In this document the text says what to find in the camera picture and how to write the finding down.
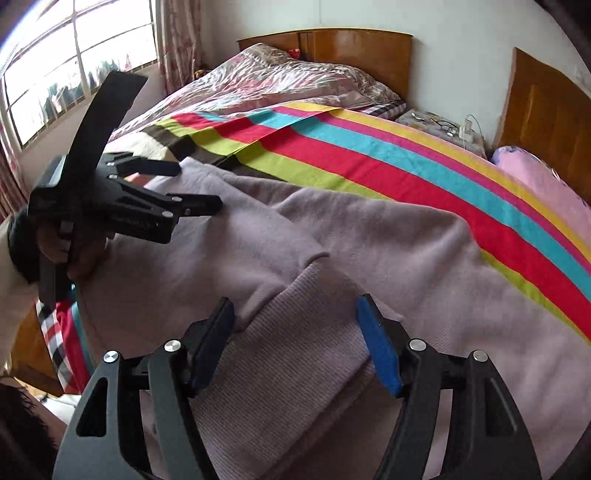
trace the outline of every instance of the blue gripper pad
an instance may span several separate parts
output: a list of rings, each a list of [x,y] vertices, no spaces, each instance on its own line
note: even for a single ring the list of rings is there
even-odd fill
[[[379,320],[365,297],[356,302],[356,317],[363,338],[368,347],[371,360],[374,362],[378,379],[391,395],[396,396],[402,390],[398,355]]]

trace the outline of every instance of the white cloth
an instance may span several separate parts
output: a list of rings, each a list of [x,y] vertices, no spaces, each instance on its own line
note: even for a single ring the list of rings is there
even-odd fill
[[[27,284],[14,268],[8,251],[10,218],[0,225],[0,368],[9,360],[18,324],[35,302],[36,286]]]

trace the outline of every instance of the striped bedsheet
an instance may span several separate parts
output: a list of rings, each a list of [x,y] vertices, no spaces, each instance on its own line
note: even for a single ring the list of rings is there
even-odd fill
[[[142,135],[171,150],[190,140],[300,186],[453,212],[470,225],[491,266],[591,338],[589,246],[523,184],[461,148],[380,118],[301,102],[232,120],[184,113],[146,127],[134,142]],[[141,153],[141,145],[128,147]]]

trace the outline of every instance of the wooden headboard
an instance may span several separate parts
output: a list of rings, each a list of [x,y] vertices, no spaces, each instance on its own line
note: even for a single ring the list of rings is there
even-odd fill
[[[280,50],[299,48],[301,59],[357,67],[401,97],[408,95],[413,36],[363,28],[318,28],[238,40],[240,50],[265,43]]]
[[[591,98],[518,48],[494,143],[502,145],[533,153],[591,202]]]

